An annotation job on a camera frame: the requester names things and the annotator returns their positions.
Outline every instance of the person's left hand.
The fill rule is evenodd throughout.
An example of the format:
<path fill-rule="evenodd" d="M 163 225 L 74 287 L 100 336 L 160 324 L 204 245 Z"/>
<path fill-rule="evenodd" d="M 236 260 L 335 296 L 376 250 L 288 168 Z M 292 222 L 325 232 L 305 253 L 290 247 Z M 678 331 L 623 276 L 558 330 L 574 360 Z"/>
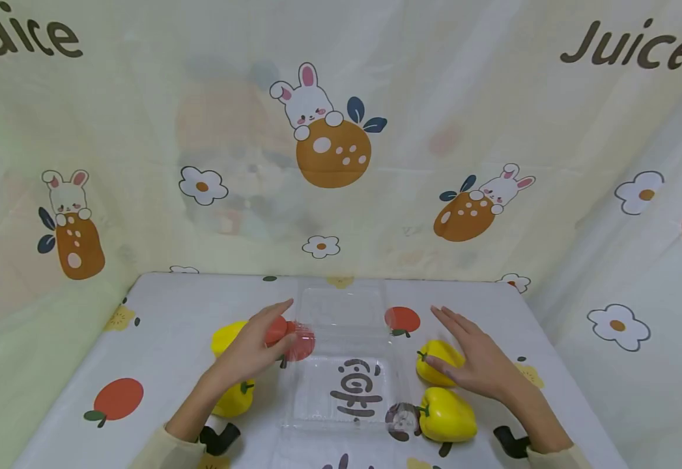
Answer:
<path fill-rule="evenodd" d="M 206 372 L 217 377 L 217 381 L 231 387 L 251 379 L 273 364 L 296 340 L 296 334 L 287 334 L 272 347 L 265 346 L 265 335 L 273 321 L 293 305 L 293 298 L 282 303 L 266 306 L 239 331 L 236 339 L 218 357 L 216 363 Z"/>

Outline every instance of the clear plastic container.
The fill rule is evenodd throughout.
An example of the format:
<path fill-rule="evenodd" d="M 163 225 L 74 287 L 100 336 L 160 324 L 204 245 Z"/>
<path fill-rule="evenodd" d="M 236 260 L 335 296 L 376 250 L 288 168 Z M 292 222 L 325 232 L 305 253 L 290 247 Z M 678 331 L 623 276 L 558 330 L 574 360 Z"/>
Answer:
<path fill-rule="evenodd" d="M 314 340 L 312 353 L 289 362 L 292 398 L 285 430 L 375 431 L 415 429 L 393 421 L 395 405 L 410 402 L 400 356 L 385 324 L 383 281 L 355 280 L 337 289 L 322 279 L 300 281 L 296 321 Z"/>

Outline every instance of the table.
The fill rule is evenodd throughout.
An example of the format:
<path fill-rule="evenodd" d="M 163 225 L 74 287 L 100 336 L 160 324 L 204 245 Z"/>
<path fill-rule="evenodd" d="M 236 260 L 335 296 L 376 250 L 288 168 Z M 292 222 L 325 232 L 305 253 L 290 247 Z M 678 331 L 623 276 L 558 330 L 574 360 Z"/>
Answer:
<path fill-rule="evenodd" d="M 14 467 L 127 467 L 212 363 L 212 333 L 245 320 L 263 306 L 296 296 L 300 281 L 298 277 L 188 273 L 141 276 Z M 339 288 L 352 282 L 328 281 Z M 405 373 L 412 397 L 416 396 L 413 404 L 419 403 L 427 387 L 416 376 L 416 351 L 431 339 L 454 343 L 429 312 L 431 304 L 446 305 L 479 324 L 534 384 L 543 387 L 559 420 L 594 468 L 627 467 L 513 286 L 401 280 L 386 280 L 384 286 L 390 307 L 410 308 L 420 318 L 420 326 L 410 337 L 405 333 L 392 337 L 400 354 L 410 357 L 402 362 L 410 364 Z M 291 308 L 285 316 L 291 319 L 293 315 Z M 232 419 L 242 431 L 241 438 L 223 455 L 225 459 L 203 460 L 201 468 L 337 468 L 344 454 L 349 468 L 528 467 L 526 459 L 505 454 L 493 434 L 506 425 L 515 438 L 525 436 L 518 421 L 497 402 L 467 391 L 462 395 L 477 414 L 479 433 L 449 451 L 413 433 L 400 441 L 405 438 L 392 438 L 386 431 L 374 435 L 288 431 L 280 425 L 285 403 L 291 399 L 286 391 L 291 384 L 281 378 L 283 373 L 276 364 L 257 377 L 252 409 Z M 94 410 L 94 402 L 110 406 L 102 409 L 107 419 L 100 428 L 100 420 L 86 414 Z M 225 425 L 216 418 L 208 424 L 217 431 Z"/>

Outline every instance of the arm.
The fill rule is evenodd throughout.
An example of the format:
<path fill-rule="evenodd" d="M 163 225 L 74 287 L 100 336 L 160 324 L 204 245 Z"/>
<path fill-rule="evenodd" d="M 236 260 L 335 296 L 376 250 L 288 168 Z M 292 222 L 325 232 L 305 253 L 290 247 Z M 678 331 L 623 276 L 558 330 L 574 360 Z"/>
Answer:
<path fill-rule="evenodd" d="M 276 362 L 296 339 L 295 334 L 288 334 L 270 348 L 264 342 L 270 325 L 291 305 L 293 300 L 264 307 L 250 318 L 226 351 L 203 373 L 171 420 L 153 434 L 130 468 L 197 467 L 204 451 L 204 445 L 198 444 L 197 438 L 218 399 L 231 386 Z"/>
<path fill-rule="evenodd" d="M 463 389 L 502 402 L 520 421 L 532 441 L 529 461 L 534 468 L 590 467 L 565 433 L 542 392 L 523 377 L 491 337 L 447 307 L 432 306 L 431 311 L 458 341 L 466 362 L 462 367 L 454 367 L 427 356 L 429 365 Z M 553 465 L 558 458 L 563 459 L 561 465 Z"/>

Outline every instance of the dark blue leaf illustration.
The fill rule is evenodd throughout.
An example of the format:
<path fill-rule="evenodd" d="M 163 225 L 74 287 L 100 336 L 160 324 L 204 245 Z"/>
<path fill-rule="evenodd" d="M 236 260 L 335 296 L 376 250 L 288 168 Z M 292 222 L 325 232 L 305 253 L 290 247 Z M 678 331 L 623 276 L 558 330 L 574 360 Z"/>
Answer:
<path fill-rule="evenodd" d="M 364 119 L 364 103 L 362 103 L 362 100 L 359 98 L 356 98 L 356 96 L 349 98 L 346 110 L 348 111 L 348 116 L 351 120 L 357 124 Z"/>
<path fill-rule="evenodd" d="M 54 235 L 41 236 L 41 239 L 38 241 L 38 252 L 45 255 L 45 253 L 51 251 L 51 249 L 54 248 L 55 244 L 56 239 L 54 238 Z"/>
<path fill-rule="evenodd" d="M 54 231 L 54 228 L 56 228 L 56 224 L 54 224 L 54 218 L 50 216 L 49 212 L 46 212 L 44 207 L 38 208 L 38 216 L 41 218 L 41 221 L 44 223 L 45 227 L 49 228 L 51 231 Z"/>
<path fill-rule="evenodd" d="M 448 202 L 452 201 L 454 198 L 458 196 L 458 193 L 455 191 L 446 191 L 440 194 L 440 200 L 443 202 Z"/>
<path fill-rule="evenodd" d="M 364 132 L 369 132 L 370 134 L 379 134 L 383 132 L 383 129 L 387 125 L 387 119 L 384 117 L 373 117 L 369 119 L 366 124 L 364 124 Z"/>
<path fill-rule="evenodd" d="M 471 186 L 473 186 L 475 182 L 477 182 L 477 175 L 475 175 L 475 174 L 470 175 L 463 182 L 463 186 L 461 186 L 461 192 L 468 191 L 468 189 L 470 189 Z"/>

